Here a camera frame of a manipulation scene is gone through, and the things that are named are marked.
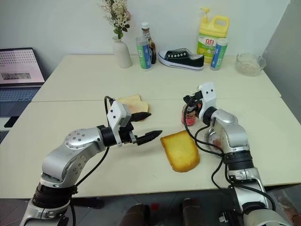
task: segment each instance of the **laptop screen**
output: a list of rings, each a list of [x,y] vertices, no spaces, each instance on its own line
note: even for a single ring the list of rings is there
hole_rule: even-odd
[[[0,49],[0,86],[45,82],[32,48]]]

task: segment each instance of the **can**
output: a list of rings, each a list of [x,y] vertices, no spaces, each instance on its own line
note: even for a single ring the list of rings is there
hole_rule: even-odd
[[[217,39],[215,50],[214,50],[214,56],[210,66],[211,70],[217,71],[220,69],[222,64],[222,59],[224,58],[227,46],[228,46],[227,39],[225,38]]]
[[[136,46],[140,60],[140,66],[143,70],[148,71],[151,69],[151,55],[148,39],[145,37],[136,38]]]

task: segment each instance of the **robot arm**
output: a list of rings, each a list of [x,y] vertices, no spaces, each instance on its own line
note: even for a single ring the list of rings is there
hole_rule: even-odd
[[[70,204],[71,196],[77,192],[75,184],[89,159],[112,145],[141,145],[161,134],[161,130],[156,130],[142,137],[135,136],[131,122],[143,120],[151,114],[131,114],[127,105],[112,99],[110,102],[111,108],[107,114],[109,127],[102,125],[77,129],[44,159],[40,183],[28,203],[21,226],[67,225],[68,218],[64,213]]]
[[[184,97],[189,106],[187,109],[196,111],[197,117],[209,126],[206,142],[224,151],[223,162],[227,167],[226,177],[231,184],[230,192],[236,212],[243,216],[245,226],[290,226],[275,211],[270,210],[270,203],[263,195],[264,186],[253,165],[246,131],[239,125],[236,116],[216,109],[215,100],[215,89],[211,82],[201,85],[194,96]]]

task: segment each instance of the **shoe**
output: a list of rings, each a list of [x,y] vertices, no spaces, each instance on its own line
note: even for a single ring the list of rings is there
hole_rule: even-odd
[[[204,67],[204,55],[193,54],[186,48],[163,50],[159,52],[159,61],[169,67],[201,71]]]

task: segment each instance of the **laptop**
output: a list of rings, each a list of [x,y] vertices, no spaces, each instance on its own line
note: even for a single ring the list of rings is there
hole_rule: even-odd
[[[0,49],[0,117],[20,116],[44,82],[32,48]]]

